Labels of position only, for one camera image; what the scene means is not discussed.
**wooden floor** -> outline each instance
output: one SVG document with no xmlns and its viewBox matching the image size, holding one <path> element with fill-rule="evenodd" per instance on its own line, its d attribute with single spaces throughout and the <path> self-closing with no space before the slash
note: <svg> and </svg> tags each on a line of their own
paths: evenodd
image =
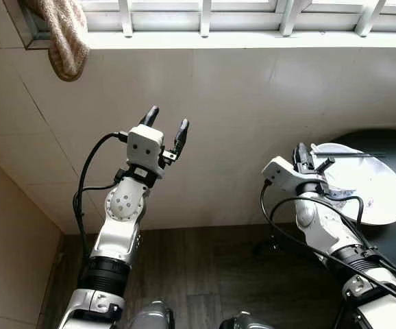
<svg viewBox="0 0 396 329">
<path fill-rule="evenodd" d="M 218 328 L 241 310 L 276 329 L 331 328 L 340 287 L 328 272 L 292 252 L 252 249 L 266 226 L 144 231 L 120 328 L 145 303 L 162 298 L 177 329 Z M 78 236 L 66 236 L 40 328 L 55 329 L 76 285 Z"/>
</svg>

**towel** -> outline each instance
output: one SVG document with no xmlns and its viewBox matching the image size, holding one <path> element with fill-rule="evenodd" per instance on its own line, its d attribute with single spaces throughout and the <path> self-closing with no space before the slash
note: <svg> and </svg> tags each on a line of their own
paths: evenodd
<svg viewBox="0 0 396 329">
<path fill-rule="evenodd" d="M 78 0 L 24 0 L 50 29 L 49 59 L 64 81 L 81 76 L 90 48 L 85 42 L 87 20 Z"/>
</svg>

